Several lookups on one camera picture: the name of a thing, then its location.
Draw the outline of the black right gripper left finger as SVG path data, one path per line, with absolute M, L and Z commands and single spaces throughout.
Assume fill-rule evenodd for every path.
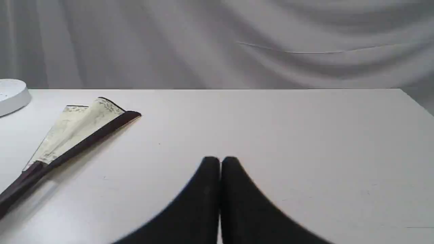
M 220 161 L 204 157 L 188 184 L 164 210 L 117 243 L 217 243 L 219 187 Z

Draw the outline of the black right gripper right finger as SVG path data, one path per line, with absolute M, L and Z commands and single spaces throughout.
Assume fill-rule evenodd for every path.
M 221 169 L 221 231 L 224 244 L 327 244 L 278 209 L 236 157 Z

